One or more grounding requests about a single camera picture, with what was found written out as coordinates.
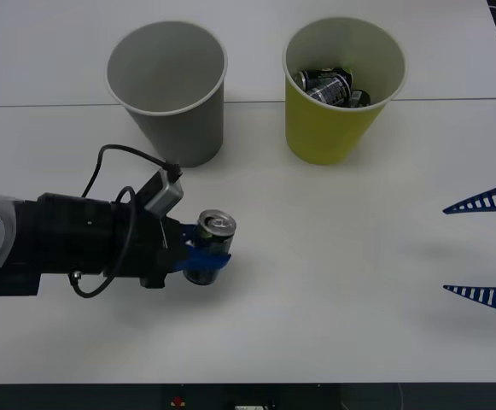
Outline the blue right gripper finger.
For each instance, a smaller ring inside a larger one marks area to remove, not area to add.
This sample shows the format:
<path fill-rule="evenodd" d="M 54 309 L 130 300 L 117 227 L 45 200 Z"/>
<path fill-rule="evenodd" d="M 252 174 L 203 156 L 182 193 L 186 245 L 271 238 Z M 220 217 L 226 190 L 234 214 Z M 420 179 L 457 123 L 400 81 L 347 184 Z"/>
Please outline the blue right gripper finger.
<path fill-rule="evenodd" d="M 496 287 L 443 285 L 442 288 L 464 299 L 496 309 Z"/>
<path fill-rule="evenodd" d="M 443 210 L 444 214 L 496 212 L 496 188 L 468 197 Z"/>

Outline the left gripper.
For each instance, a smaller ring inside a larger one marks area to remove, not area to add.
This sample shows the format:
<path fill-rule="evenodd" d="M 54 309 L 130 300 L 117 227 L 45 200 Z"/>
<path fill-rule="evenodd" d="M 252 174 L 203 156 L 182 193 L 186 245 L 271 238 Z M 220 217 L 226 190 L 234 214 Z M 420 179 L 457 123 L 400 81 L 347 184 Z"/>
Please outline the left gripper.
<path fill-rule="evenodd" d="M 137 278 L 146 289 L 162 289 L 166 276 L 177 271 L 218 271 L 231 255 L 209 253 L 199 247 L 199 225 L 184 224 L 165 217 L 157 219 L 141 208 L 137 211 L 129 248 L 121 264 L 120 252 L 126 241 L 130 207 L 113 206 L 113 242 L 105 275 Z"/>

